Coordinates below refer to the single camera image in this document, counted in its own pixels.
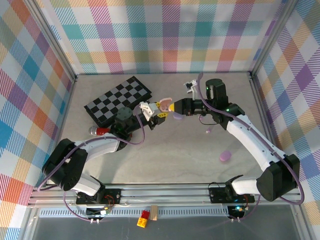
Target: chess board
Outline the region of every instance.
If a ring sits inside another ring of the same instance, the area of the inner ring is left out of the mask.
[[[100,128],[109,127],[120,108],[132,110],[151,98],[151,91],[135,76],[93,100],[84,108]]]

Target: red object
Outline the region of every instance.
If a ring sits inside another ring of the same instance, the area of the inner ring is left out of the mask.
[[[109,131],[110,131],[110,128],[98,127],[98,128],[96,129],[96,134],[97,134],[98,136],[102,136],[102,135],[108,133]]]
[[[142,211],[141,218],[148,220],[149,219],[149,215],[150,215],[149,211]]]

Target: table surface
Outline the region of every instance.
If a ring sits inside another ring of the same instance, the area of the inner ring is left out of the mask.
[[[197,74],[135,74],[152,91],[150,101],[172,98],[177,101],[191,98],[183,84],[197,78]],[[131,75],[81,75],[75,85],[62,138],[82,141],[92,138],[88,129],[96,126],[84,106],[129,79]],[[206,80],[219,78],[226,85],[229,102],[238,104],[251,122],[263,134],[263,125],[246,73],[205,73],[201,89],[205,94]],[[206,116],[205,123],[213,123]],[[145,127],[145,142],[128,145],[124,149],[88,161],[83,172],[103,183],[210,183],[225,182],[243,174],[260,176],[262,171],[245,147],[220,125],[200,124],[198,116],[175,120],[170,114],[161,125],[150,130]],[[132,142],[142,139],[141,130],[133,133]],[[231,151],[228,162],[221,162],[220,154]]]

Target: plaid wall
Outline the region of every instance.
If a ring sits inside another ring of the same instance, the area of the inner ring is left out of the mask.
[[[277,145],[301,160],[304,206],[320,239],[320,1],[300,0],[258,73]]]
[[[23,0],[1,0],[0,240],[19,234],[71,84]]]
[[[79,74],[248,71],[284,2],[38,0]]]

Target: purple disc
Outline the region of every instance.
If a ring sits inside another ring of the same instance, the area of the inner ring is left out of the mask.
[[[173,113],[173,118],[176,119],[176,120],[181,120],[181,119],[184,118],[184,116],[179,114],[179,113],[174,112]]]
[[[228,161],[231,158],[232,154],[230,151],[224,151],[223,153],[220,154],[220,160],[222,162]]]

